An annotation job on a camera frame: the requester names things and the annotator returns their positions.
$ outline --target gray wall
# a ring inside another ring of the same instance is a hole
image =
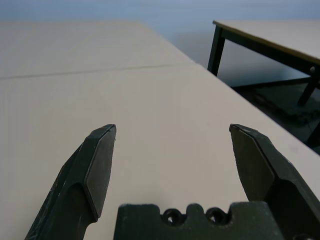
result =
[[[317,19],[320,0],[0,0],[0,20],[129,19],[147,23],[207,67],[213,19]],[[219,77],[232,86],[303,74],[227,42]]]

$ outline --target white table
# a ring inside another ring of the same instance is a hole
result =
[[[2,79],[0,238],[25,237],[61,166],[105,124],[117,126],[110,183],[84,239],[112,240],[124,203],[227,211],[247,200],[230,123],[269,136],[320,197],[320,157],[195,63]]]
[[[0,78],[193,61],[138,22],[0,22]]]

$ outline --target table frame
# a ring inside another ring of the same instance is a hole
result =
[[[307,103],[310,96],[312,95],[312,93],[314,92],[314,90],[319,86],[318,81],[320,80],[320,65],[317,62],[298,57],[291,53],[275,48],[272,45],[261,43],[248,36],[237,34],[219,25],[216,25],[215,27],[214,37],[213,37],[213,42],[212,42],[212,47],[210,52],[210,58],[209,58],[208,67],[207,67],[208,71],[214,74],[215,76],[218,75],[218,70],[219,70],[220,61],[221,61],[221,57],[222,57],[222,53],[225,45],[225,40],[234,42],[256,53],[259,53],[265,57],[273,59],[279,63],[282,63],[284,65],[287,65],[288,67],[291,67],[293,69],[296,69],[300,72],[303,72],[309,75],[310,77],[298,80],[299,83],[308,83],[301,97],[297,102],[299,106],[304,106]],[[261,86],[265,84],[270,86],[271,84],[275,86],[277,84],[290,85],[290,84],[296,84],[296,83],[297,83],[297,79],[293,79],[293,80],[286,80],[286,81],[276,81],[272,83],[260,83],[259,85]],[[254,85],[256,84],[240,86],[239,88],[249,88],[249,87],[254,87]],[[311,136],[308,138],[308,140],[305,143],[309,147],[315,147],[317,145],[320,145],[320,123],[315,128],[315,130],[312,132]]]

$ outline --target table top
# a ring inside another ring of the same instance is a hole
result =
[[[320,20],[215,20],[233,33],[320,64]]]
[[[23,239],[61,166],[116,124],[102,216],[84,239],[113,239],[121,204],[161,212],[246,201],[230,123],[269,136],[320,197],[320,157],[231,88],[190,64],[0,80],[0,234]]]
[[[192,62],[139,22],[0,22],[1,79]]]

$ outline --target table leg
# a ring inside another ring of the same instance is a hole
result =
[[[316,87],[318,85],[318,81],[319,81],[318,78],[315,78],[315,77],[310,78],[310,82],[305,87],[301,97],[298,100],[299,106],[304,106],[307,103],[308,99],[311,97],[312,93],[316,89]]]
[[[208,63],[208,71],[213,73],[215,76],[218,75],[218,69],[224,49],[225,39],[222,37],[222,28],[219,26],[215,27],[214,37],[211,47],[211,53]]]

